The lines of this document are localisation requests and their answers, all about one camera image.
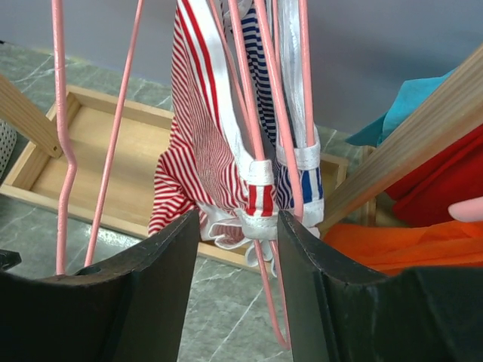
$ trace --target gray tile floor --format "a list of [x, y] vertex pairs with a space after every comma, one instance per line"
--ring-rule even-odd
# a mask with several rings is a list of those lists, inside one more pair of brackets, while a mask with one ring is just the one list
[[[12, 81], [37, 107], [46, 112], [54, 102], [54, 59], [49, 54], [0, 44], [0, 73]], [[69, 84], [118, 95], [122, 74], [67, 62]], [[128, 98], [171, 109], [171, 89], [132, 78]], [[333, 155], [358, 159], [358, 149], [343, 142], [345, 134], [320, 128], [321, 144]], [[8, 172], [26, 140], [19, 135]], [[82, 267], [91, 226], [69, 221], [68, 272]], [[23, 262], [11, 272], [28, 278], [54, 273], [57, 215], [0, 195], [0, 249], [16, 250]], [[96, 261], [138, 242], [136, 238], [101, 230]], [[280, 298], [274, 287], [276, 304]], [[199, 257], [192, 282], [179, 361], [182, 362], [291, 361], [272, 333], [260, 276]]]

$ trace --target pink wire hanger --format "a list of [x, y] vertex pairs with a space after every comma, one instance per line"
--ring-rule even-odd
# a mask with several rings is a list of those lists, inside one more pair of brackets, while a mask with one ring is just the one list
[[54, 31], [55, 99], [57, 104], [57, 135], [60, 147], [67, 159], [67, 174], [59, 196], [57, 217], [56, 274], [66, 273], [67, 220], [69, 218], [69, 197], [77, 174], [77, 160], [69, 138], [67, 125], [66, 91], [66, 49], [63, 31], [63, 2], [52, 0], [52, 26]]
[[[240, 74], [241, 74], [241, 82], [243, 84], [243, 89], [245, 92], [245, 96], [242, 93], [240, 88], [240, 84], [238, 82], [238, 76], [235, 70], [235, 63], [231, 56], [231, 51], [229, 49], [228, 44], [226, 43], [226, 39], [223, 33], [223, 27], [220, 23], [220, 19], [217, 16], [217, 8], [214, 4], [214, 0], [210, 0], [211, 12], [214, 16], [214, 21], [217, 25], [218, 32], [220, 33], [220, 38], [222, 41], [223, 49], [226, 53], [226, 57], [228, 59], [229, 70], [232, 74], [232, 78], [235, 85], [235, 91], [238, 95], [238, 99], [240, 102], [240, 107], [242, 110], [242, 115], [244, 121], [247, 125], [248, 133], [250, 134], [251, 144], [254, 147], [255, 159], [258, 161], [265, 160], [265, 152], [263, 151], [263, 144], [260, 135], [260, 127], [258, 123], [258, 114], [255, 106], [254, 94], [251, 85], [251, 75], [250, 70], [248, 68], [248, 62], [246, 58], [246, 49], [245, 49], [245, 41], [243, 39], [242, 34], [242, 22], [240, 21], [240, 16], [238, 12], [238, 4], [236, 0], [229, 0], [229, 11], [230, 17], [233, 26], [233, 35], [235, 37], [235, 49], [238, 58], [238, 64], [240, 65]], [[266, 273], [265, 268], [265, 261], [263, 259], [263, 251], [258, 240], [254, 241], [255, 251], [257, 253], [257, 259], [260, 265], [260, 273], [262, 275], [262, 282], [263, 282], [263, 289], [265, 290], [267, 305], [269, 306], [269, 314], [270, 320], [272, 322], [272, 327], [275, 332], [275, 336], [278, 340], [278, 343], [285, 349], [290, 349], [290, 337], [289, 337], [289, 329], [288, 329], [288, 319], [287, 313], [285, 308], [285, 294], [283, 292], [283, 284], [281, 283], [281, 294], [284, 300], [284, 316], [285, 316], [285, 329], [287, 331], [288, 340], [285, 340], [283, 337], [280, 326], [278, 325], [278, 319], [275, 311], [275, 303], [273, 302], [272, 292], [270, 290], [270, 283], [269, 277]]]
[[[245, 91], [245, 96], [243, 97], [240, 93], [240, 86], [238, 84], [238, 77], [236, 76], [236, 71], [235, 71], [235, 65], [233, 62], [233, 59], [230, 56], [230, 51], [229, 47], [226, 43], [226, 39], [224, 38], [223, 35], [223, 27], [220, 23], [220, 20], [216, 16], [217, 14], [217, 9], [214, 4], [214, 0], [210, 0], [210, 5], [211, 5], [211, 10], [212, 13], [214, 14], [214, 20], [215, 23], [217, 24], [218, 31], [220, 33], [220, 37], [222, 39], [223, 43], [223, 48], [227, 54], [228, 61], [229, 61], [229, 68], [230, 72], [232, 73], [232, 78], [234, 79], [235, 82], [235, 89], [238, 94], [238, 98], [240, 99], [241, 103], [241, 108], [246, 108], [246, 110], [243, 112], [243, 116], [245, 118], [245, 123], [247, 124], [247, 128], [249, 130], [249, 134], [251, 135], [251, 140], [252, 144], [255, 147], [255, 158], [258, 161], [262, 161], [265, 159], [265, 155], [263, 153], [263, 148], [261, 147], [261, 138], [260, 138], [260, 128], [259, 128], [259, 122], [258, 122], [258, 114], [255, 106], [255, 101], [254, 101], [254, 95], [253, 95], [253, 90], [252, 90], [252, 84], [251, 84], [251, 75], [249, 72], [248, 68], [248, 62], [246, 58], [246, 49], [245, 49], [245, 41], [243, 39], [243, 34], [242, 34], [242, 26], [241, 26], [241, 20], [238, 12], [238, 3], [236, 0], [229, 0], [229, 12], [230, 12], [230, 17], [232, 21], [232, 28], [233, 28], [233, 35], [235, 37], [235, 49], [237, 53], [237, 58], [238, 58], [238, 64], [240, 65], [240, 73], [241, 73], [241, 81], [243, 84], [243, 88]], [[269, 25], [268, 25], [268, 20], [267, 20], [267, 15], [265, 11], [265, 5], [262, 4], [260, 6], [260, 3], [257, 4], [255, 3], [255, 9], [258, 15], [258, 20], [260, 22], [260, 34], [262, 37], [262, 43], [263, 43], [263, 49], [266, 52], [266, 62], [268, 64], [268, 70], [269, 70], [269, 80], [271, 83], [272, 88], [275, 88], [273, 91], [274, 95], [274, 103], [275, 103], [275, 111], [277, 112], [278, 116], [278, 127], [279, 127], [279, 136], [281, 137], [281, 144], [285, 144], [286, 149], [288, 149], [288, 170], [289, 170], [289, 177], [291, 178], [291, 185], [293, 185], [294, 189], [294, 203], [295, 203], [295, 215], [302, 219], [303, 216], [303, 197], [302, 197], [302, 190], [300, 186], [300, 181], [298, 178], [298, 169], [297, 169], [297, 162], [295, 159], [295, 154], [294, 154], [294, 145], [292, 143], [291, 139], [291, 131], [290, 131], [290, 125], [288, 123], [288, 115], [286, 113], [286, 107], [285, 107], [285, 102], [283, 98], [283, 90], [281, 88], [281, 64], [280, 64], [280, 50], [279, 50], [279, 36], [278, 36], [278, 6], [277, 6], [277, 1], [274, 0], [272, 2], [273, 6], [273, 19], [274, 19], [274, 38], [275, 38], [275, 49], [273, 49], [273, 45], [271, 43], [271, 35], [269, 32]], [[305, 21], [300, 21], [301, 25], [302, 24], [307, 24], [306, 22], [306, 16], [305, 16]], [[308, 31], [304, 32], [301, 30], [302, 33], [305, 33], [305, 40], [306, 43], [308, 42]], [[304, 54], [302, 58], [307, 57], [309, 54], [308, 50], [304, 51]], [[307, 62], [304, 62], [304, 70], [308, 68], [308, 76], [309, 76], [309, 84], [310, 84], [310, 64]], [[312, 108], [312, 91], [311, 91], [311, 86], [309, 87], [304, 87], [304, 97], [305, 99], [308, 100], [306, 102], [306, 108], [309, 106]], [[307, 120], [307, 137], [308, 137], [308, 144], [312, 146], [314, 144], [314, 139], [313, 139], [313, 116], [312, 112], [306, 112], [306, 114], [309, 116], [308, 119], [311, 119], [312, 121]], [[285, 291], [283, 287], [283, 279], [281, 276], [281, 269], [280, 269], [280, 262], [278, 258], [278, 246], [276, 241], [270, 241], [270, 246], [272, 249], [273, 256], [275, 258], [275, 267], [277, 268], [277, 271], [279, 273], [279, 278], [278, 282], [280, 285], [280, 290], [282, 294], [282, 300], [284, 303], [284, 319], [285, 319], [285, 328], [287, 331], [287, 340], [284, 339], [283, 335], [281, 334], [280, 327], [278, 325], [278, 320], [276, 317], [275, 313], [275, 307], [273, 303], [273, 297], [272, 293], [270, 290], [269, 286], [269, 279], [268, 275], [266, 273], [265, 268], [263, 267], [264, 265], [264, 260], [263, 260], [263, 251], [262, 247], [260, 245], [259, 241], [254, 241], [255, 245], [255, 250], [257, 253], [257, 259], [260, 265], [260, 273], [262, 275], [262, 280], [263, 280], [263, 289], [265, 290], [266, 298], [267, 298], [267, 304], [269, 306], [269, 313], [270, 313], [270, 319], [272, 321], [272, 326], [275, 331], [275, 335], [277, 337], [278, 342], [285, 348], [289, 349], [290, 348], [290, 333], [289, 333], [289, 328], [288, 328], [288, 318], [287, 318], [287, 309], [285, 305]]]
[[[125, 70], [122, 76], [121, 89], [119, 91], [119, 99], [115, 109], [114, 125], [112, 127], [111, 139], [109, 141], [106, 163], [104, 164], [103, 176], [97, 199], [96, 211], [91, 230], [91, 239], [89, 240], [88, 252], [85, 265], [92, 263], [94, 250], [96, 247], [97, 236], [99, 234], [100, 220], [102, 217], [103, 207], [106, 200], [107, 186], [109, 185], [109, 176], [112, 169], [112, 162], [115, 154], [115, 146], [118, 139], [119, 128], [121, 125], [122, 111], [128, 92], [129, 76], [131, 74], [131, 66], [136, 47], [137, 34], [141, 14], [143, 11], [144, 0], [137, 3], [136, 18], [134, 21], [134, 29], [131, 36], [128, 57], [126, 59]], [[63, 184], [63, 188], [59, 196], [59, 211], [57, 221], [57, 258], [56, 258], [56, 274], [66, 273], [66, 239], [67, 239], [67, 220], [69, 197], [77, 174], [77, 161], [75, 159], [72, 144], [69, 138], [69, 129], [66, 121], [66, 52], [64, 44], [64, 28], [63, 28], [63, 0], [52, 0], [52, 20], [54, 31], [54, 70], [55, 70], [55, 89], [57, 103], [57, 134], [60, 146], [67, 159], [67, 173]]]

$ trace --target orange fabric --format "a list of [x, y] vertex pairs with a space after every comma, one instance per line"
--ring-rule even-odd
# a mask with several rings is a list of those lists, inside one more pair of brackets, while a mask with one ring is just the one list
[[414, 229], [337, 224], [324, 242], [388, 275], [411, 266], [483, 266], [483, 222], [450, 221]]

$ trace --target red cloth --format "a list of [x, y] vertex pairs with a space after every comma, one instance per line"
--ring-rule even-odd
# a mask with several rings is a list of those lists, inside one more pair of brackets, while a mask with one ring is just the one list
[[408, 225], [451, 221], [448, 207], [483, 195], [483, 125], [386, 190], [393, 212]]

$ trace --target blue cloth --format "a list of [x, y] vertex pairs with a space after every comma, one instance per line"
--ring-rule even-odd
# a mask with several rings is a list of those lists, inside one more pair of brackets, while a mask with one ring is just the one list
[[376, 121], [349, 137], [354, 146], [378, 147], [441, 85], [453, 70], [442, 77], [405, 81], [389, 111]]

